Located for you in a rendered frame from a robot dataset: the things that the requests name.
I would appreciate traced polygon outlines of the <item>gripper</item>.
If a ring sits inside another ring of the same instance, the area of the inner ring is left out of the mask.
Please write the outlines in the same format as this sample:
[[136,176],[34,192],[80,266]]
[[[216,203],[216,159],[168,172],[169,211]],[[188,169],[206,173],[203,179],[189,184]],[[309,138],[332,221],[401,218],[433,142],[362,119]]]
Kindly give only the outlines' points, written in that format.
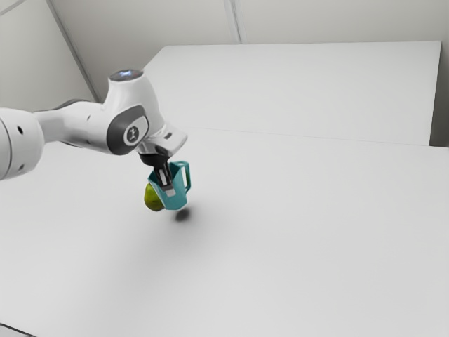
[[172,175],[169,169],[169,157],[163,154],[142,154],[139,153],[143,164],[151,166],[156,171],[159,187],[167,197],[175,196]]

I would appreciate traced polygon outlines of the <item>teal faceted mug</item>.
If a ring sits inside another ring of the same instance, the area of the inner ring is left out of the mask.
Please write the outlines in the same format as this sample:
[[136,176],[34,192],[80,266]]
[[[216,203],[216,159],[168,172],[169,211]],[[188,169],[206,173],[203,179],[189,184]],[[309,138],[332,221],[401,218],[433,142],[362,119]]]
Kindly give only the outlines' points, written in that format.
[[156,177],[156,171],[154,169],[150,173],[148,181],[155,189],[163,205],[165,206],[165,209],[176,211],[180,210],[187,204],[187,193],[192,186],[189,170],[190,167],[187,161],[172,161],[168,162],[168,165],[176,192],[175,196],[167,197],[166,194],[161,190],[161,188],[159,187],[158,179]]

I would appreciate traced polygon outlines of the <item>green pear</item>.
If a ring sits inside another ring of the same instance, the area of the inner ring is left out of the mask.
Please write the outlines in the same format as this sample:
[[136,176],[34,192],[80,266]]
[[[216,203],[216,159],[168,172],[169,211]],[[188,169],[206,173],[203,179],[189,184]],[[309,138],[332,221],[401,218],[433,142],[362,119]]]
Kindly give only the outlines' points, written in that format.
[[165,206],[163,205],[161,199],[150,183],[147,183],[145,187],[144,203],[148,209],[154,212],[162,211],[165,209]]

